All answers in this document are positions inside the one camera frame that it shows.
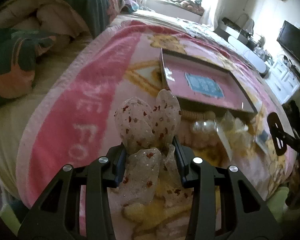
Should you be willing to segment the brown hair clip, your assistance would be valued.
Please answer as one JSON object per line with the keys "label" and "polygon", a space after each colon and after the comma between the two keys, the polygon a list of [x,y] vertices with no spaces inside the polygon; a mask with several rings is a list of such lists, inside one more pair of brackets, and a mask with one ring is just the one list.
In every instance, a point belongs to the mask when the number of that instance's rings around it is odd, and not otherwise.
{"label": "brown hair clip", "polygon": [[276,155],[282,156],[287,150],[287,144],[285,142],[285,132],[278,114],[271,112],[267,117],[267,123],[273,140]]}

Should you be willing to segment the earring card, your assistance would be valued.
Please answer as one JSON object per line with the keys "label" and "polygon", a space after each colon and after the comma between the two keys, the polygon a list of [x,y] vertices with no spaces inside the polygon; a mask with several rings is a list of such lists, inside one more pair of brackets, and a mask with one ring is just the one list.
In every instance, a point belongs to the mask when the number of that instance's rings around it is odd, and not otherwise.
{"label": "earring card", "polygon": [[267,146],[267,140],[268,140],[268,133],[263,130],[260,134],[257,134],[255,136],[254,142],[257,144],[257,146],[262,150],[264,154],[268,154],[269,148]]}

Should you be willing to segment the clear pearl claw clip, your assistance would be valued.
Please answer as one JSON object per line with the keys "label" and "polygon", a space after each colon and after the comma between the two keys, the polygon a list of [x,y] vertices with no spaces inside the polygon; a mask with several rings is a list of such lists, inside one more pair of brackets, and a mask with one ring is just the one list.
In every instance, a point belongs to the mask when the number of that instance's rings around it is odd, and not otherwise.
{"label": "clear pearl claw clip", "polygon": [[191,132],[194,134],[216,133],[217,131],[217,124],[213,120],[199,120],[191,125]]}

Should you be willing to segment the cream spiral hair clip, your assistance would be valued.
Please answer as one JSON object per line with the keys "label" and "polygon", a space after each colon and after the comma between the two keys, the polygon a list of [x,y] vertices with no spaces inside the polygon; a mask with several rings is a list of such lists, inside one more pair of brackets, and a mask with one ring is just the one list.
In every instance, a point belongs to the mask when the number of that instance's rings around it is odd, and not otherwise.
{"label": "cream spiral hair clip", "polygon": [[213,111],[193,112],[193,111],[182,110],[181,113],[184,119],[190,121],[215,120],[216,118],[216,115]]}

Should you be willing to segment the pink bear-print fleece blanket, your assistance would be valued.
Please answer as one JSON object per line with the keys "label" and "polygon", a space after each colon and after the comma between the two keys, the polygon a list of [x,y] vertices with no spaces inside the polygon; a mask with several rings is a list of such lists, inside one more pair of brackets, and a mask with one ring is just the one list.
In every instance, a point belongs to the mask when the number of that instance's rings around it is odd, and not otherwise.
{"label": "pink bear-print fleece blanket", "polygon": [[[155,104],[162,84],[161,49],[213,63],[230,71],[257,109],[252,118],[240,118],[253,140],[245,152],[229,160],[217,132],[194,134],[195,121],[182,117],[175,137],[194,155],[220,168],[237,166],[266,202],[292,170],[295,154],[275,153],[267,117],[278,114],[283,128],[289,123],[256,70],[227,49],[195,40],[172,29],[126,21],[95,39],[43,98],[31,116],[21,140],[17,185],[22,201],[31,209],[58,171],[67,164],[90,165],[111,147],[123,144],[115,125],[115,112],[123,102],[138,97]],[[254,142],[265,130],[268,154]],[[186,239],[193,189],[158,185],[148,205],[122,204],[119,186],[108,189],[115,239]]]}

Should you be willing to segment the white drawer cabinet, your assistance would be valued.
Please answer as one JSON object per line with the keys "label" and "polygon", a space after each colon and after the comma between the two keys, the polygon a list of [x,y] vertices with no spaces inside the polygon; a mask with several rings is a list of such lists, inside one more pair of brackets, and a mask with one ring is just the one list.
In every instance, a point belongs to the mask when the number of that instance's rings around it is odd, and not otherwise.
{"label": "white drawer cabinet", "polygon": [[270,67],[264,80],[282,105],[300,90],[300,80],[281,60]]}

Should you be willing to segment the blue label card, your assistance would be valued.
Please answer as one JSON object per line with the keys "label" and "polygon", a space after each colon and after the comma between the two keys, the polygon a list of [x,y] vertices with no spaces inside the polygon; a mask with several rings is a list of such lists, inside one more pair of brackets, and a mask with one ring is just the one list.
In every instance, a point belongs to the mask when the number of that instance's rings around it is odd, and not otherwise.
{"label": "blue label card", "polygon": [[186,80],[189,87],[197,93],[214,98],[223,98],[224,94],[219,84],[205,76],[194,75],[185,73]]}

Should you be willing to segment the shallow pink cardboard box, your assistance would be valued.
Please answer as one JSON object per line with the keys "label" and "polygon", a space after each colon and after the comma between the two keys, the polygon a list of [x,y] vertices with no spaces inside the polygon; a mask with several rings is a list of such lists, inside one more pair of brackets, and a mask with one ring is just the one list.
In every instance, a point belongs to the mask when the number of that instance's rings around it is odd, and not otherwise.
{"label": "shallow pink cardboard box", "polygon": [[167,49],[161,49],[159,62],[162,84],[177,97],[182,109],[220,115],[230,111],[242,119],[257,114],[247,92],[230,71]]}

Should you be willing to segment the white bench at bed foot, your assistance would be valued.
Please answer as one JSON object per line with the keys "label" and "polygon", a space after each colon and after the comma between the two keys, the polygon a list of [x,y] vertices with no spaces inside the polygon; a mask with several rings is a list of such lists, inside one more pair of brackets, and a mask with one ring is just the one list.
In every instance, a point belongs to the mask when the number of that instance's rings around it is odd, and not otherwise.
{"label": "white bench at bed foot", "polygon": [[255,67],[262,77],[268,74],[269,67],[247,46],[248,39],[241,33],[226,25],[219,25],[215,33],[232,45],[242,57]]}

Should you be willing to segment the dark floral quilt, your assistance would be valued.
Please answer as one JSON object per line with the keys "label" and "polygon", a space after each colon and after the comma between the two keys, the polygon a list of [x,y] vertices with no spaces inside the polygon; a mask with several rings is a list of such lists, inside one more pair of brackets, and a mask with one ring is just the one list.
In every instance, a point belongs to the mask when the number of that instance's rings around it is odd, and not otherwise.
{"label": "dark floral quilt", "polygon": [[82,33],[97,37],[124,0],[0,0],[0,106],[31,92],[37,59]]}

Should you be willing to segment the clothes pile on windowsill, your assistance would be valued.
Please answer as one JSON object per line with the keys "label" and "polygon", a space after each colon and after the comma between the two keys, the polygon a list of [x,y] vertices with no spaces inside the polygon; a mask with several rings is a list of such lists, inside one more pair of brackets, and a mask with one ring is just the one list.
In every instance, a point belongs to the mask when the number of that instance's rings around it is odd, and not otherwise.
{"label": "clothes pile on windowsill", "polygon": [[187,11],[190,11],[192,13],[195,13],[197,15],[203,15],[204,8],[201,5],[201,2],[199,0],[165,0],[168,3],[171,3],[173,5],[176,5],[178,7],[181,7]]}

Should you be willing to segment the purple blue pillow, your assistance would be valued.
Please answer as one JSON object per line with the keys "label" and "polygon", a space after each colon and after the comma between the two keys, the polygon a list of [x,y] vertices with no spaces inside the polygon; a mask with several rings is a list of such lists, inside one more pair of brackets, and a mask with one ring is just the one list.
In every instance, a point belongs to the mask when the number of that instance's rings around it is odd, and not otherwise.
{"label": "purple blue pillow", "polygon": [[139,5],[134,0],[124,0],[125,5],[121,9],[122,12],[132,14],[139,10]]}

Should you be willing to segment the black wall television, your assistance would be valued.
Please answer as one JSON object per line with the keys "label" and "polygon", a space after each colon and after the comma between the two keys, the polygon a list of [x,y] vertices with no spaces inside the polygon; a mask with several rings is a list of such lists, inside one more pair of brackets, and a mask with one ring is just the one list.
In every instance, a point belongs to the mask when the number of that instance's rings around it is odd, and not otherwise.
{"label": "black wall television", "polygon": [[277,42],[300,62],[300,29],[284,21]]}

